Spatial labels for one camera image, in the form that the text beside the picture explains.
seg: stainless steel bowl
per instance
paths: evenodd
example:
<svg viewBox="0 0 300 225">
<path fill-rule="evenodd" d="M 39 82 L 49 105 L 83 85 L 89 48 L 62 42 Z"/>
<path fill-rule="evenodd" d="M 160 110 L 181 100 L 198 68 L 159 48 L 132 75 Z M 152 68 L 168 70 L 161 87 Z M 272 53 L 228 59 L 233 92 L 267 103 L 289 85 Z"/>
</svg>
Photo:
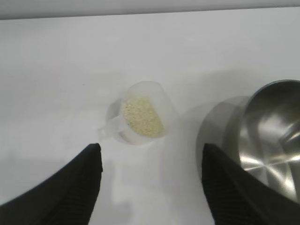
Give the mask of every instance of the stainless steel bowl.
<svg viewBox="0 0 300 225">
<path fill-rule="evenodd" d="M 238 138 L 240 164 L 265 185 L 300 203 L 300 82 L 258 90 L 246 105 Z"/>
</svg>

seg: cup handle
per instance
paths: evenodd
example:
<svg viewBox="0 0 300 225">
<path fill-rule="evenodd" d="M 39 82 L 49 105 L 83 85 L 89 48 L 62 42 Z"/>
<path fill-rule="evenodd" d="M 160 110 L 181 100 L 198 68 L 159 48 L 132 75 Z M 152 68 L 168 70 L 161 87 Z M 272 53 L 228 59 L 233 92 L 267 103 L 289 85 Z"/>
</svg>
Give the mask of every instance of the cup handle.
<svg viewBox="0 0 300 225">
<path fill-rule="evenodd" d="M 109 138 L 116 133 L 119 133 L 127 128 L 127 124 L 121 115 L 112 118 L 106 122 L 104 127 L 98 130 L 98 137 L 100 140 Z"/>
</svg>

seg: measuring cup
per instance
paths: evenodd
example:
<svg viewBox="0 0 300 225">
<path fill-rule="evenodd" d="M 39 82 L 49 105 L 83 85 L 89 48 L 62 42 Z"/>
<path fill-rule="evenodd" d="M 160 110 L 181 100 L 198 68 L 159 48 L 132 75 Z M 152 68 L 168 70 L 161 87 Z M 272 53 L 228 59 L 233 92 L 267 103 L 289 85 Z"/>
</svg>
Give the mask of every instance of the measuring cup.
<svg viewBox="0 0 300 225">
<path fill-rule="evenodd" d="M 163 125 L 163 131 L 159 136 L 148 137 L 137 133 L 129 126 L 129 122 L 124 116 L 124 104 L 126 104 L 129 100 L 141 98 L 146 98 L 150 101 Z M 119 133 L 121 137 L 131 144 L 147 143 L 164 136 L 169 131 L 170 125 L 177 117 L 178 114 L 161 85 L 153 81 L 142 81 L 131 86 L 126 91 L 122 98 L 119 115 L 107 121 L 105 126 L 99 129 L 99 137 L 103 140 Z"/>
</svg>

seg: translucent cup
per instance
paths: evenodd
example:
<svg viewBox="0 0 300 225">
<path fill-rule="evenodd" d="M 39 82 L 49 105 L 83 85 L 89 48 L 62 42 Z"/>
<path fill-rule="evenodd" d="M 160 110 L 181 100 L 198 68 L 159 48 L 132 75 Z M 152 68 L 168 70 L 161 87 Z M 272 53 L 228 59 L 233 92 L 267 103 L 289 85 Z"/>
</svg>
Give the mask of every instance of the translucent cup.
<svg viewBox="0 0 300 225">
<path fill-rule="evenodd" d="M 163 131 L 157 137 L 148 137 L 138 134 L 128 125 L 125 119 L 123 111 L 124 104 L 131 99 L 141 98 L 146 98 L 150 101 L 163 124 Z M 119 115 L 106 122 L 105 126 L 99 130 L 99 137 L 103 140 L 119 133 L 121 137 L 131 144 L 148 143 L 168 133 L 171 124 L 177 117 L 178 114 L 161 85 L 153 81 L 142 81 L 131 86 L 126 91 L 122 98 Z"/>
</svg>

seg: white table surface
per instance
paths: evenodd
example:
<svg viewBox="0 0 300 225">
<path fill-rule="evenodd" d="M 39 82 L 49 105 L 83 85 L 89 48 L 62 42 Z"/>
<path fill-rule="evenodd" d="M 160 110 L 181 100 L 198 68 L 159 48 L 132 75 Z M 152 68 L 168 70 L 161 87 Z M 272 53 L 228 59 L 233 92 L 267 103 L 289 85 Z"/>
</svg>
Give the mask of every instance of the white table surface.
<svg viewBox="0 0 300 225">
<path fill-rule="evenodd" d="M 0 21 L 1 203 L 98 142 L 121 93 L 154 80 L 183 119 L 144 146 L 100 143 L 90 224 L 212 225 L 197 132 L 218 103 L 300 79 L 299 21 L 300 8 Z"/>
</svg>

